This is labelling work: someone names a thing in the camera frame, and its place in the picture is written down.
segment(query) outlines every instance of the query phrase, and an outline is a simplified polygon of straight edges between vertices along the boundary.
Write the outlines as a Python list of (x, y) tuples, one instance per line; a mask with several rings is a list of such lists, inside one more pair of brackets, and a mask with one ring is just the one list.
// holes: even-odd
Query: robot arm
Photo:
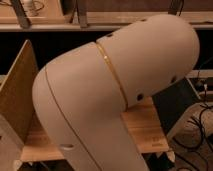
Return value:
[(36, 113), (75, 170), (148, 170), (120, 115), (182, 79), (198, 54), (182, 19), (138, 21), (49, 62), (34, 82)]

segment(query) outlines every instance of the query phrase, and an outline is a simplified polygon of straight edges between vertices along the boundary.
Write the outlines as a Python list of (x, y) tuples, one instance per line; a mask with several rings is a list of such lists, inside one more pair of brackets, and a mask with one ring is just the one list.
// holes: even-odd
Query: wooden board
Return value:
[(0, 86), (3, 83), (4, 79), (5, 79), (5, 75), (0, 75)]
[(36, 116), (33, 117), (31, 128), (22, 149), (21, 161), (48, 161), (64, 159), (58, 148), (50, 141)]
[(168, 151), (169, 146), (151, 98), (123, 113), (123, 119), (141, 153)]
[(34, 114), (31, 92), (37, 71), (32, 45), (25, 41), (0, 86), (0, 127), (20, 149)]
[[(147, 98), (139, 105), (130, 108), (122, 114), (122, 117), (141, 153), (169, 150), (151, 98)], [(60, 159), (64, 159), (63, 155), (52, 144), (39, 121), (34, 118), (22, 150), (21, 160), (29, 162)]]

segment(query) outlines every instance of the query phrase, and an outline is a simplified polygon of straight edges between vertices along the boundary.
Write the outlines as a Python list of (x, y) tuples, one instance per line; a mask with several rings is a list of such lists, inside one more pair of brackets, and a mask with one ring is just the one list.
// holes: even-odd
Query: wooden panel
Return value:
[(124, 122), (141, 153), (168, 151), (169, 146), (151, 98), (122, 114)]
[(0, 126), (22, 148), (34, 108), (32, 84), (37, 65), (30, 41), (25, 41), (0, 87)]
[(0, 86), (1, 86), (2, 82), (4, 81), (4, 79), (5, 79), (5, 75), (0, 75)]

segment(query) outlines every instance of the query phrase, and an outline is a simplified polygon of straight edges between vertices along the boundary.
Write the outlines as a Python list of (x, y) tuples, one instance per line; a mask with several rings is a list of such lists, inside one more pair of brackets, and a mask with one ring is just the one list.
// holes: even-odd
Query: black cable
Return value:
[(204, 108), (204, 109), (209, 109), (211, 112), (212, 109), (213, 109), (213, 105), (212, 106), (209, 106), (206, 102), (203, 102), (204, 105), (200, 105), (200, 107)]
[[(192, 119), (194, 122), (192, 121), (187, 121), (188, 123), (191, 123), (193, 125), (196, 125), (198, 126), (199, 125), (199, 122)], [(203, 141), (204, 141), (204, 134), (203, 134), (203, 131), (202, 131), (202, 127), (201, 126), (198, 126), (199, 128), (199, 132), (200, 132), (200, 141), (198, 142), (198, 144), (194, 145), (194, 146), (186, 146), (184, 145), (183, 143), (181, 143), (179, 140), (177, 140), (175, 137), (173, 138), (174, 142), (176, 144), (178, 144), (179, 146), (181, 146), (182, 148), (185, 148), (187, 149), (188, 151), (194, 151), (194, 150), (197, 150), (200, 148), (200, 146), (203, 144)]]
[(182, 161), (184, 161), (185, 163), (187, 163), (188, 165), (190, 165), (193, 169), (195, 169), (196, 171), (200, 171), (193, 163), (191, 163), (190, 161), (188, 161), (187, 159), (185, 159), (184, 157), (182, 157), (181, 155), (175, 153), (175, 155), (181, 159)]
[[(204, 108), (204, 109), (200, 112), (200, 114), (199, 114), (199, 124), (200, 124), (200, 125), (203, 125), (203, 123), (202, 123), (202, 116), (203, 116), (203, 114), (205, 113), (205, 111), (211, 109), (212, 107), (213, 107), (213, 106), (209, 106), (209, 107), (207, 107), (207, 108)], [(212, 147), (211, 143), (209, 142), (209, 140), (208, 140), (208, 138), (207, 138), (207, 136), (206, 136), (206, 130), (205, 130), (204, 126), (203, 126), (203, 135), (204, 135), (204, 139), (206, 140), (207, 145), (209, 146), (209, 149), (210, 149), (211, 152), (213, 153), (213, 147)]]
[(197, 151), (191, 151), (192, 153), (197, 154), (206, 164), (206, 171), (209, 171), (209, 163), (208, 161)]

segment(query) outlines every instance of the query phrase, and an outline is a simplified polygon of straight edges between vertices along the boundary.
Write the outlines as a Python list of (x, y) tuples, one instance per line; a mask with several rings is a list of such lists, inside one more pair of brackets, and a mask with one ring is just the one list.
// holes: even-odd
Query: wooden platform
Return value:
[[(151, 98), (122, 114), (124, 122), (141, 153), (168, 151), (168, 143), (160, 127)], [(64, 159), (34, 117), (27, 141), (22, 150), (23, 162)]]

